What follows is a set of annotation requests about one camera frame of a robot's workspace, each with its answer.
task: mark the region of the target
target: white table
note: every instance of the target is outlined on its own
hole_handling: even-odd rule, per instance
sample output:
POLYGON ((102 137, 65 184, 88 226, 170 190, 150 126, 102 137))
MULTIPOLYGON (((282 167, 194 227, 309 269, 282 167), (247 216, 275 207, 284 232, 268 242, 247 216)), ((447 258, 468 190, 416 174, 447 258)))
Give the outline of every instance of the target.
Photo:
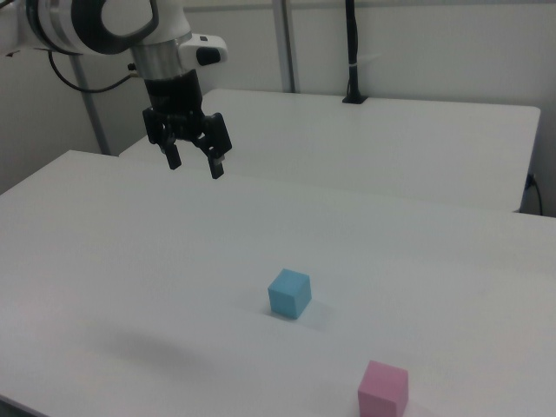
POLYGON ((50 417, 355 417, 369 360, 406 417, 556 413, 554 219, 68 153, 0 236, 0 395, 50 417))
MULTIPOLYGON (((217 89, 234 149, 227 173, 512 212, 520 208, 539 110, 531 107, 217 89)), ((181 142, 183 167, 208 172, 181 142)), ((121 157, 166 164, 147 138, 121 157)))

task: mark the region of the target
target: pink cube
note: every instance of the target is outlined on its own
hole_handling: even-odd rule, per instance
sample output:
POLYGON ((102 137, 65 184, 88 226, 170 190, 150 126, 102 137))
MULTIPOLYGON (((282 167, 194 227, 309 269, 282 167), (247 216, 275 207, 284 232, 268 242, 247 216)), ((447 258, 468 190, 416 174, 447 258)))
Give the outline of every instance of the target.
POLYGON ((361 417, 401 417, 409 400, 407 371, 371 361, 357 394, 361 417))

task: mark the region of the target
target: robotic arm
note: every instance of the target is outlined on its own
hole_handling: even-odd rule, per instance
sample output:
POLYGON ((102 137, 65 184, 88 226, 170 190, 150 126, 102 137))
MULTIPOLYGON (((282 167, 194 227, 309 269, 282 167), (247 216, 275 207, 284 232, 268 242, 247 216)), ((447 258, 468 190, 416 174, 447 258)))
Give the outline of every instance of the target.
POLYGON ((202 112, 196 70, 226 61, 226 44, 218 36, 192 33, 182 0, 133 0, 128 13, 139 1, 149 4, 150 20, 121 36, 104 22, 107 0, 0 0, 0 56, 23 48, 65 55, 131 50, 151 101, 143 111, 150 142, 160 146, 171 169, 182 164, 175 141, 192 142, 207 156, 213 178, 219 178, 232 144, 222 115, 202 112))

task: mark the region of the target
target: blue cube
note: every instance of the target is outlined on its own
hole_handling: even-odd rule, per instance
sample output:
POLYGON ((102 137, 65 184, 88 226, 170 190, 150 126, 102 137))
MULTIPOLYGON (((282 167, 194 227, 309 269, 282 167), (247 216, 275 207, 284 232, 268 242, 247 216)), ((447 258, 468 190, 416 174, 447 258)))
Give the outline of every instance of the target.
POLYGON ((311 301, 309 275, 283 269, 268 287, 273 312, 290 319, 298 319, 311 301))

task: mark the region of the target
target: black cable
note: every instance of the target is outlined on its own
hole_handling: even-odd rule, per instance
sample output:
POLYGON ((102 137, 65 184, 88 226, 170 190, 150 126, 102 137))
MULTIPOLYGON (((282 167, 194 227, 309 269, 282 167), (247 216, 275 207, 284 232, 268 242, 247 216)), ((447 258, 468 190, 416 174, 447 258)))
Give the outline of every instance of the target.
POLYGON ((531 187, 535 187, 537 190, 537 197, 539 198, 539 214, 545 215, 542 208, 542 196, 540 195, 539 184, 537 183, 537 177, 535 174, 527 174, 527 179, 525 182, 525 190, 529 190, 531 187))
POLYGON ((0 3, 0 9, 3 9, 4 7, 6 7, 8 4, 14 3, 16 0, 4 0, 3 2, 0 3))
POLYGON ((344 103, 361 104, 367 99, 359 91, 359 73, 357 68, 357 53, 359 52, 359 36, 357 33, 357 19, 355 16, 355 0, 346 0, 347 25, 347 57, 349 61, 349 81, 347 83, 344 103))
POLYGON ((537 183, 537 180, 535 180, 535 178, 533 178, 533 181, 531 182, 531 185, 533 185, 535 187, 535 189, 537 190, 537 196, 539 198, 539 213, 540 213, 540 215, 544 215, 543 209, 542 209, 542 197, 540 196, 539 184, 537 183))
POLYGON ((98 94, 98 93, 105 93, 106 91, 110 91, 112 89, 115 89, 116 87, 119 87, 120 85, 122 85, 123 83, 125 83, 126 81, 128 81, 129 79, 131 79, 131 76, 125 76, 124 78, 122 78, 120 81, 118 81, 117 83, 114 83, 112 85, 109 85, 108 87, 104 88, 104 89, 82 89, 81 87, 76 86, 75 84, 69 82, 63 75, 62 73, 58 70, 56 63, 54 62, 54 57, 52 54, 52 51, 49 50, 49 61, 50 61, 50 66, 52 67, 52 69, 54 70, 55 74, 58 76, 58 78, 60 78, 60 80, 62 80, 62 82, 64 84, 66 84, 68 87, 71 87, 72 89, 76 89, 77 91, 80 91, 82 93, 88 93, 88 94, 98 94))

